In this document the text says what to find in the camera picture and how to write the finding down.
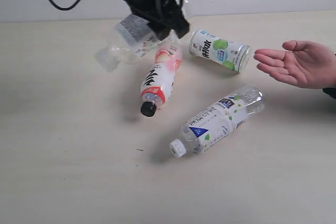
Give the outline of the open human hand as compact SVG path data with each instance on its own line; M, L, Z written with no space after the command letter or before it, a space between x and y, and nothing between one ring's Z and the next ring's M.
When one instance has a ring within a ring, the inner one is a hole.
M305 89L335 88L335 53L312 41L291 40L283 50L258 49L257 68L275 80Z

